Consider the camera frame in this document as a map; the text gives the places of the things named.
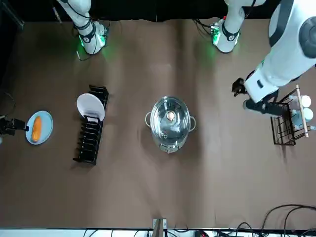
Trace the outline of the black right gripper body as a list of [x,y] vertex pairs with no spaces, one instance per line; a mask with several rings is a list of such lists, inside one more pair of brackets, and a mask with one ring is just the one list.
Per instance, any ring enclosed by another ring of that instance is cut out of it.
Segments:
[[10,120],[6,120],[4,117],[0,118],[0,134],[1,135],[12,135],[12,122]]

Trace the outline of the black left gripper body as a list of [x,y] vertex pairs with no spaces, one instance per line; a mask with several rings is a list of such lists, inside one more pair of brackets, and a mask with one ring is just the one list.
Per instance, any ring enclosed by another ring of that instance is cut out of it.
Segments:
[[266,116],[278,116],[279,115],[279,106],[274,102],[260,101],[254,103],[252,99],[245,101],[245,109],[250,110],[256,113],[260,113]]

